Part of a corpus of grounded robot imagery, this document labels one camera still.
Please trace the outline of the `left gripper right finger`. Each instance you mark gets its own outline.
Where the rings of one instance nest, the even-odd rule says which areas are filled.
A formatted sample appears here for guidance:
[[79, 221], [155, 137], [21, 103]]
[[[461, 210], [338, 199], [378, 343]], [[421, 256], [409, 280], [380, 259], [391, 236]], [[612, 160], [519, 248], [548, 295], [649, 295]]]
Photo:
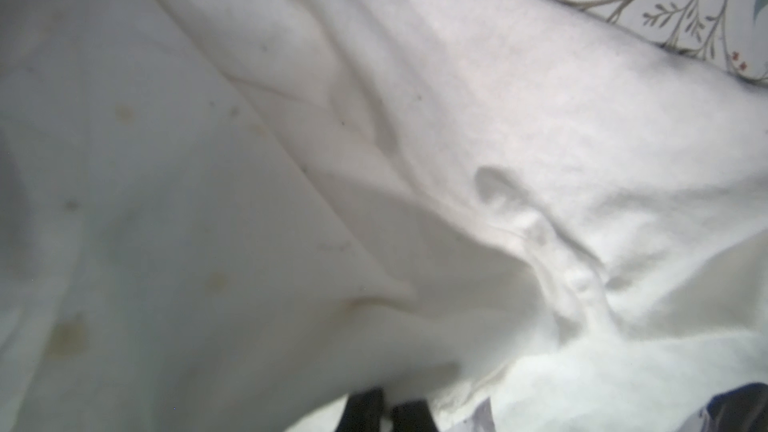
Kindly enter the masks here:
[[393, 432], [438, 432], [426, 399], [398, 404], [391, 409]]

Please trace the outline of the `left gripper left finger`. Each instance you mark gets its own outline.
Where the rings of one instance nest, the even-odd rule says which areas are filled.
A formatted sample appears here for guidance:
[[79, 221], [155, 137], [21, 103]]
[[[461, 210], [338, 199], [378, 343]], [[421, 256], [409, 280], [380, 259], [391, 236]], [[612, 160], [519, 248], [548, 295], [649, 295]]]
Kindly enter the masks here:
[[385, 399], [380, 388], [350, 394], [336, 432], [380, 432]]

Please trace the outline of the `white printed t shirt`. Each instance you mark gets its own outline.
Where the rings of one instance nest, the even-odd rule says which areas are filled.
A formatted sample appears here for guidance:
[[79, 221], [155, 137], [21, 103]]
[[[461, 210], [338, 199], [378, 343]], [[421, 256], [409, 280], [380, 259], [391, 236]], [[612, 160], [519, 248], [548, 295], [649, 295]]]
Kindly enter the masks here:
[[767, 427], [767, 0], [1, 0], [1, 427]]

